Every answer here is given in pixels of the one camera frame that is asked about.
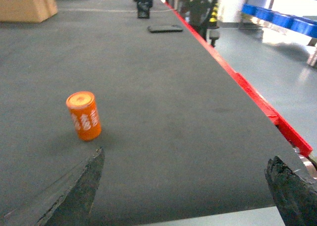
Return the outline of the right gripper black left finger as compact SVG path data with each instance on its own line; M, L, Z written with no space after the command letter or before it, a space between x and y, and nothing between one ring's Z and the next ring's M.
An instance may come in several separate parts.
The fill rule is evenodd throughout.
M105 162L103 148L85 163L74 184L36 222L37 226L87 226Z

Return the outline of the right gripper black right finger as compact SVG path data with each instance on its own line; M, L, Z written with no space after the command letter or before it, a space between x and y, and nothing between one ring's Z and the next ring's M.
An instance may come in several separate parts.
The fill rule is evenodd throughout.
M269 159L265 178L286 226L317 224L317 180L303 163L290 166L279 156Z

